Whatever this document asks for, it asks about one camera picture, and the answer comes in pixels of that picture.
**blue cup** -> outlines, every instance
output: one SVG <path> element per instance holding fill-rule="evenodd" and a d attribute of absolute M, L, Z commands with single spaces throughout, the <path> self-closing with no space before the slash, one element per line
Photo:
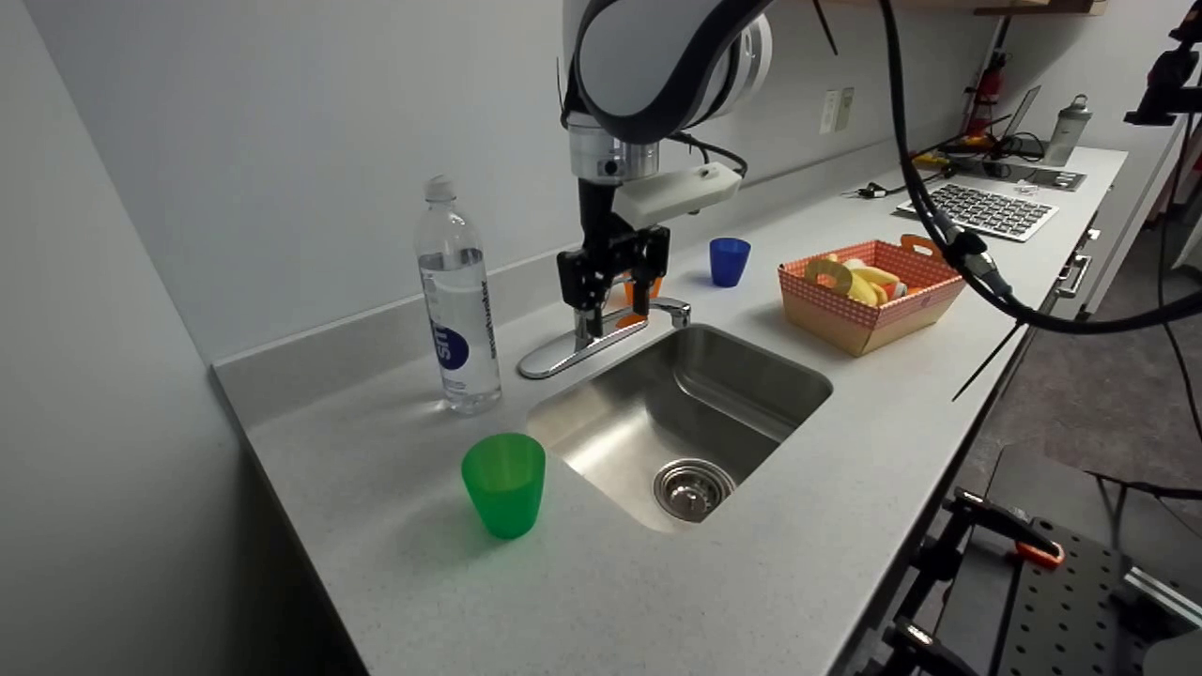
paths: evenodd
<path fill-rule="evenodd" d="M 739 236 L 711 240 L 711 280 L 721 290 L 739 284 L 746 254 L 751 254 L 751 240 L 739 240 Z"/>

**keyboard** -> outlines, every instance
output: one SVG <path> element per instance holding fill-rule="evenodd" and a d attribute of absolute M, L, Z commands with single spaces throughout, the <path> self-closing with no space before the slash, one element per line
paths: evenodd
<path fill-rule="evenodd" d="M 1000 240 L 1030 240 L 1056 209 L 1047 204 L 992 195 L 966 185 L 944 185 L 932 200 L 952 226 Z"/>

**green cup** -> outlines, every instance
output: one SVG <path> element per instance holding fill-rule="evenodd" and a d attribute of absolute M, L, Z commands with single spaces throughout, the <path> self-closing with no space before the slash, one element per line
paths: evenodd
<path fill-rule="evenodd" d="M 504 430 L 477 439 L 463 458 L 463 483 L 484 529 L 498 540 L 528 534 L 539 505 L 545 450 L 537 439 Z"/>

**bottle label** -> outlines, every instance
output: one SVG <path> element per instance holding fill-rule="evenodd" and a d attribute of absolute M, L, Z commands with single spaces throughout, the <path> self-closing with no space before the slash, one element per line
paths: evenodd
<path fill-rule="evenodd" d="M 430 321 L 430 338 L 434 338 L 440 365 L 443 365 L 448 370 L 454 370 L 454 366 L 464 365 L 468 344 L 464 344 L 463 335 Z"/>

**plastic cup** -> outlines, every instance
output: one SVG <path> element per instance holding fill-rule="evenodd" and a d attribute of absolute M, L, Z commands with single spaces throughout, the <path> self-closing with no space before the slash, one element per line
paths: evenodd
<path fill-rule="evenodd" d="M 545 450 L 537 439 L 504 430 L 477 439 L 463 458 L 463 483 L 484 529 L 498 540 L 528 534 L 539 505 Z"/>
<path fill-rule="evenodd" d="M 721 290 L 739 284 L 746 254 L 751 254 L 751 240 L 739 240 L 739 236 L 711 240 L 711 280 Z"/>

